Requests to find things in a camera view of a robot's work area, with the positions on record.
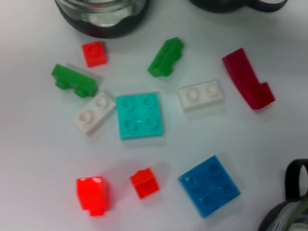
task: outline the translucent blue brick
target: translucent blue brick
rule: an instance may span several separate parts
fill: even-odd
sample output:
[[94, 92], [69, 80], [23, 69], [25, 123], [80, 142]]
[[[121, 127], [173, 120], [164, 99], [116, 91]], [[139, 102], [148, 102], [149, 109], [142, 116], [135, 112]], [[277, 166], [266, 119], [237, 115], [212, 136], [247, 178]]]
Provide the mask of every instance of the translucent blue brick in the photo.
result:
[[240, 195], [216, 156], [179, 177], [202, 217], [207, 217]]

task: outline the toy building block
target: toy building block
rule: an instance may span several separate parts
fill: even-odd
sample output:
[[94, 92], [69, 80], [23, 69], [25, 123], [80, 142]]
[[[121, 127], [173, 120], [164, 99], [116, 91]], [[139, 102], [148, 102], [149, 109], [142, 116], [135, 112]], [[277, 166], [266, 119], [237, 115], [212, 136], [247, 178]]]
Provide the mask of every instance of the toy building block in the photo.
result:
[[77, 195], [83, 210], [90, 216], [101, 216], [109, 209], [109, 183], [102, 177], [76, 180]]
[[253, 110], [262, 109], [275, 101], [269, 85], [259, 83], [243, 48], [222, 60], [235, 86]]
[[130, 177], [140, 199], [159, 190], [157, 181], [151, 169], [138, 171], [134, 176]]
[[240, 195], [216, 156], [180, 176], [179, 181], [202, 217], [207, 217]]
[[102, 42], [93, 42], [82, 45], [88, 67], [106, 64], [107, 59]]
[[181, 58], [183, 48], [184, 43], [179, 38], [167, 40], [150, 65], [148, 72], [154, 77], [169, 76], [173, 71], [172, 66]]
[[163, 134], [157, 93], [119, 96], [116, 107], [121, 139]]
[[54, 68], [52, 75], [56, 79], [57, 87], [63, 90], [75, 89], [75, 94], [81, 98], [93, 97], [98, 89], [95, 79], [59, 64]]
[[218, 80], [184, 87], [179, 91], [184, 111], [223, 101], [224, 96]]
[[106, 94], [97, 94], [75, 118], [77, 127], [87, 135], [94, 132], [115, 107], [115, 102]]

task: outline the white 1x2 lego plate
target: white 1x2 lego plate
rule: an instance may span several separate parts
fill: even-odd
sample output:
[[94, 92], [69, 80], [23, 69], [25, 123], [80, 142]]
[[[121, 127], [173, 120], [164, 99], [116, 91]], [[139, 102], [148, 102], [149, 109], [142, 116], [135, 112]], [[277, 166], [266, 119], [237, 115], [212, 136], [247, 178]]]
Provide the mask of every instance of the white 1x2 lego plate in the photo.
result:
[[223, 101], [218, 80], [200, 83], [179, 90], [179, 98], [184, 111], [196, 109]]
[[93, 133], [115, 107], [115, 102], [105, 93], [98, 93], [74, 119], [77, 127], [87, 135]]

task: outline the plastic container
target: plastic container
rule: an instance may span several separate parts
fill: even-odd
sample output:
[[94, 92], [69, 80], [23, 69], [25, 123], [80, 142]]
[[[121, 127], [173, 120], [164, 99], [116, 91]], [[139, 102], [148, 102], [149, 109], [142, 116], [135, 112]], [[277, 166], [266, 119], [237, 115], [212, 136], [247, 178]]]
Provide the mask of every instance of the plastic container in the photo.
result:
[[55, 0], [78, 31], [97, 38], [127, 34], [145, 17], [150, 0]]

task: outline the green curved lego piece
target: green curved lego piece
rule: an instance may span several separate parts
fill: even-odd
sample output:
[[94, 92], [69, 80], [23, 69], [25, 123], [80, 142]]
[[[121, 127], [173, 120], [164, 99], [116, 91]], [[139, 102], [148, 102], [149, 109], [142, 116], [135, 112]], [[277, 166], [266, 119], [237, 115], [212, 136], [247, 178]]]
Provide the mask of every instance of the green curved lego piece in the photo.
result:
[[175, 62], [182, 56], [184, 43], [179, 38], [167, 40], [151, 63], [148, 72], [154, 77], [171, 75]]

